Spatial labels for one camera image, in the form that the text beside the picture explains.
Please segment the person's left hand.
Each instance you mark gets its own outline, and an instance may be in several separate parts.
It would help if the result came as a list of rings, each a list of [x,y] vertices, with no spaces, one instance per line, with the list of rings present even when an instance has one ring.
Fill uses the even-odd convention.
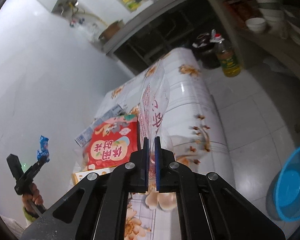
[[[35,183],[30,186],[30,193],[24,193],[21,197],[25,210],[33,215],[38,215],[38,213],[33,208],[32,204],[35,206],[43,205],[43,198]]]

